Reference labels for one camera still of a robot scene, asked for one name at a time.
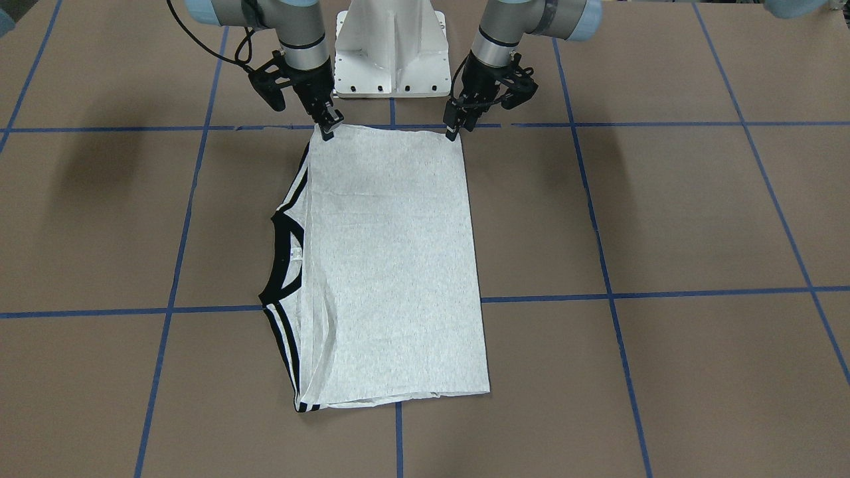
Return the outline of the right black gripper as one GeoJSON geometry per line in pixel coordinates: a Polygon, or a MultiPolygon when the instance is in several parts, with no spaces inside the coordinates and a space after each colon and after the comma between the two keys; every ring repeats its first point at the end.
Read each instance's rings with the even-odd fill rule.
{"type": "Polygon", "coordinates": [[[294,60],[287,56],[286,72],[306,112],[318,113],[315,115],[315,124],[321,131],[322,140],[333,139],[334,131],[344,117],[332,103],[334,79],[331,59],[327,57],[321,66],[304,70],[297,68],[294,60]]]}

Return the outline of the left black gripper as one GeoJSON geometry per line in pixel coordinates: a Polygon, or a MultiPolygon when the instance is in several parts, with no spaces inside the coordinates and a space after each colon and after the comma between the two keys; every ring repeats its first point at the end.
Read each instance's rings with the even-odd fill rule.
{"type": "Polygon", "coordinates": [[[506,98],[497,100],[501,87],[501,79],[510,76],[515,67],[515,54],[508,54],[506,66],[494,67],[485,64],[473,52],[469,52],[462,65],[462,90],[455,100],[447,100],[444,106],[444,124],[446,132],[444,136],[450,141],[458,138],[459,128],[467,132],[473,132],[480,117],[485,113],[483,107],[470,107],[470,105],[483,105],[497,103],[504,109],[510,110],[515,107],[513,94],[508,90],[506,98]]]}

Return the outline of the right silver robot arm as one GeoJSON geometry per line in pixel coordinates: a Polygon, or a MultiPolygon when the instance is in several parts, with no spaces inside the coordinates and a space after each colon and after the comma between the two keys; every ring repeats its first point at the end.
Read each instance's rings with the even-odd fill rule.
{"type": "Polygon", "coordinates": [[[334,75],[327,30],[317,1],[185,1],[189,15],[200,24],[242,27],[245,45],[253,34],[273,30],[280,49],[258,68],[249,58],[222,57],[247,73],[253,90],[276,112],[286,108],[285,88],[293,88],[322,140],[333,138],[343,121],[334,106],[334,75]]]}

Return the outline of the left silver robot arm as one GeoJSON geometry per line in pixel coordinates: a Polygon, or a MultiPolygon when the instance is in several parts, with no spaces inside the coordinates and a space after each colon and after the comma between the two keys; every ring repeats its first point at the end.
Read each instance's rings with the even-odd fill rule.
{"type": "Polygon", "coordinates": [[[450,81],[446,138],[456,140],[461,129],[473,131],[493,106],[509,111],[537,93],[533,68],[521,66],[523,36],[588,40],[602,18],[601,1],[489,1],[470,51],[450,81]]]}

